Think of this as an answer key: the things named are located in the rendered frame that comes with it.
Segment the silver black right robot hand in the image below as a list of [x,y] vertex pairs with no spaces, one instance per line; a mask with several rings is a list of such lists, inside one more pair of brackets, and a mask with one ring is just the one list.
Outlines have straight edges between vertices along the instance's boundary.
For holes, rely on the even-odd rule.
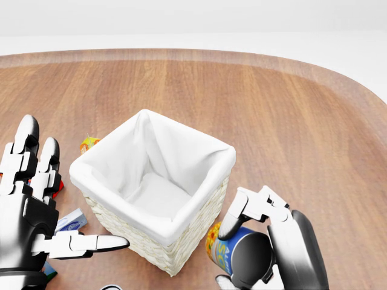
[[218,275],[223,290],[329,290],[324,260],[309,219],[267,186],[259,192],[238,188],[218,232],[230,239],[240,227],[266,234],[275,263],[267,283],[258,280],[250,289],[237,288],[228,273]]

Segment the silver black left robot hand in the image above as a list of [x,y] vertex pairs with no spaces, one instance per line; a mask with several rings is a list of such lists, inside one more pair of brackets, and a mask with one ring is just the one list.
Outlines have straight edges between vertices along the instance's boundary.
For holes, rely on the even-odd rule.
[[38,271],[47,257],[80,259],[129,246],[124,237],[56,231],[60,149],[49,137],[39,148],[39,124],[25,115],[0,162],[0,271]]

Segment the alphabet soup can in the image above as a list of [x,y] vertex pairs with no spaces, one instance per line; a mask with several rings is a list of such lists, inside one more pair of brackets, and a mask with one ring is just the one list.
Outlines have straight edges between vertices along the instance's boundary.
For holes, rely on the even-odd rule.
[[275,256],[269,237],[240,227],[227,240],[220,240],[221,223],[215,224],[206,237],[206,253],[224,270],[237,288],[250,289],[258,281],[267,283],[273,275]]

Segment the white wicker basket with liner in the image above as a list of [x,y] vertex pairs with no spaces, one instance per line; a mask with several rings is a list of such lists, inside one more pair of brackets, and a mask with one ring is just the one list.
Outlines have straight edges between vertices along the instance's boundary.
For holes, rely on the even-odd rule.
[[171,276],[219,215],[233,146],[143,109],[81,154],[71,182],[99,222]]

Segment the white and blue box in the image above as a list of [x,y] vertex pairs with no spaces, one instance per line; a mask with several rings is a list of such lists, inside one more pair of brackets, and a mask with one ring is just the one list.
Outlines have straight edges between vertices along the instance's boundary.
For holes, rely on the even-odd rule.
[[72,211],[70,214],[59,219],[55,229],[55,233],[58,231],[71,231],[78,230],[88,223],[83,211],[80,208]]

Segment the small red box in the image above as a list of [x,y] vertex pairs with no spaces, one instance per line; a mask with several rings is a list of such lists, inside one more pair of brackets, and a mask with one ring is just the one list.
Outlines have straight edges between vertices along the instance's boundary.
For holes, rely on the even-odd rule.
[[61,180],[61,181],[60,181],[59,188],[58,188],[58,190],[57,190],[55,193],[53,193],[52,198],[55,199],[55,197],[58,195],[58,193],[59,193],[63,188],[64,188],[64,184],[63,184],[63,181]]

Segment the green and blue box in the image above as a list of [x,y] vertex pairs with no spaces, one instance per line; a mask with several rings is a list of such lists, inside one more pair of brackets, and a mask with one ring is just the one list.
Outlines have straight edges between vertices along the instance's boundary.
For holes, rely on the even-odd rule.
[[41,271],[46,275],[48,282],[57,275],[57,271],[48,262],[44,263]]

